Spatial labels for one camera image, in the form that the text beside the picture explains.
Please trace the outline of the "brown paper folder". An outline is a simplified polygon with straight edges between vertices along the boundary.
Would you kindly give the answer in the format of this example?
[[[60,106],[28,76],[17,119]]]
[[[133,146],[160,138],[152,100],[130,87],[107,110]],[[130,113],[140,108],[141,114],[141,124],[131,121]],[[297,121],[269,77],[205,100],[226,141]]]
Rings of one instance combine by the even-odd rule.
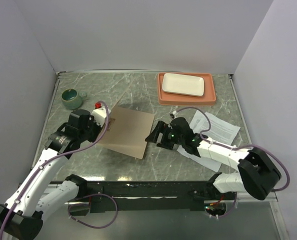
[[[119,106],[117,102],[111,110],[114,118],[110,132],[106,132],[98,145],[133,158],[143,159],[151,133],[155,115]]]

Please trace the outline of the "printed paper sheet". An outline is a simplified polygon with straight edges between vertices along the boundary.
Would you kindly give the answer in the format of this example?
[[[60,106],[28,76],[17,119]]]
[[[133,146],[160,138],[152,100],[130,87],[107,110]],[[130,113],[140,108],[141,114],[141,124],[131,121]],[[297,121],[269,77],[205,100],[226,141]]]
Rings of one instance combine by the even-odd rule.
[[[184,148],[182,146],[179,146],[177,148],[177,151],[181,155],[195,161],[196,163],[198,163],[198,164],[200,164],[200,165],[202,165],[202,166],[204,166],[204,167],[206,167],[206,168],[208,168],[208,169],[210,169],[210,170],[212,170],[214,172],[218,172],[221,165],[222,165],[220,162],[215,161],[213,159],[206,158],[206,157],[197,157],[195,155],[189,154],[184,150]]]
[[[209,131],[203,132],[202,134],[215,141],[231,145],[241,128],[221,120],[211,113],[206,112],[205,115],[210,120],[211,128]],[[209,122],[206,117],[197,110],[189,126],[194,133],[200,133],[202,130],[207,130],[209,128]]]

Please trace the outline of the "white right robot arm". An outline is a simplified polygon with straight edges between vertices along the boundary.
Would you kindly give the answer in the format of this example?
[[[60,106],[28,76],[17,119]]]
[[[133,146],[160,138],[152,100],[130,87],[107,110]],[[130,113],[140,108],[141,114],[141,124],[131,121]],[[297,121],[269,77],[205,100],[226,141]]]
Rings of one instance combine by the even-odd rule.
[[[190,155],[234,169],[234,173],[219,173],[211,180],[207,194],[215,200],[227,192],[244,192],[263,201],[282,177],[264,150],[258,147],[236,149],[195,133],[183,117],[176,117],[170,123],[159,121],[145,141],[168,150],[178,145]]]

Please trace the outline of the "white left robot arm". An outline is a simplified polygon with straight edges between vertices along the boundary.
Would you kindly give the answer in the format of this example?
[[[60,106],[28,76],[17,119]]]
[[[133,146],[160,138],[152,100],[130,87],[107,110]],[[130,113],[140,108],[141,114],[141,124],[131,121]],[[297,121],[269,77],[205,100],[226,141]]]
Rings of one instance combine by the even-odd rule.
[[[5,203],[0,203],[0,240],[33,240],[46,219],[70,200],[82,201],[88,182],[78,175],[68,176],[58,188],[44,195],[49,183],[70,157],[97,144],[107,131],[111,110],[106,106],[89,112],[76,109],[52,133],[26,179]]]

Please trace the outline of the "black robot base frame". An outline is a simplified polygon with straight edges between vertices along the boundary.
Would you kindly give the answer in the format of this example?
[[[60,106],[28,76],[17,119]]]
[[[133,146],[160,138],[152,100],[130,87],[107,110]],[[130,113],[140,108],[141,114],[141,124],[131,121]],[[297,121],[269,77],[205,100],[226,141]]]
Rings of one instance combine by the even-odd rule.
[[[106,211],[204,211],[205,202],[232,201],[208,181],[89,181],[86,192],[68,202],[88,204],[91,213]]]

